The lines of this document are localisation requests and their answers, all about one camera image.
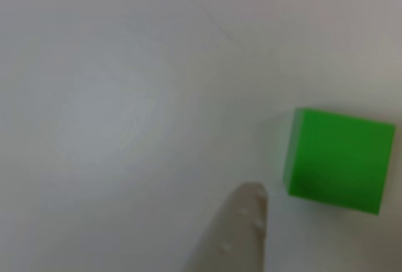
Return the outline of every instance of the green cube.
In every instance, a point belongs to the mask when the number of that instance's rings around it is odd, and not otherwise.
[[[378,214],[395,126],[313,109],[295,112],[289,195]]]

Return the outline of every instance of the white table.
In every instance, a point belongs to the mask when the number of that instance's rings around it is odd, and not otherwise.
[[[400,271],[379,217],[292,199],[283,113],[402,125],[401,0],[0,0],[0,270],[178,271],[224,197],[270,193],[267,271]]]

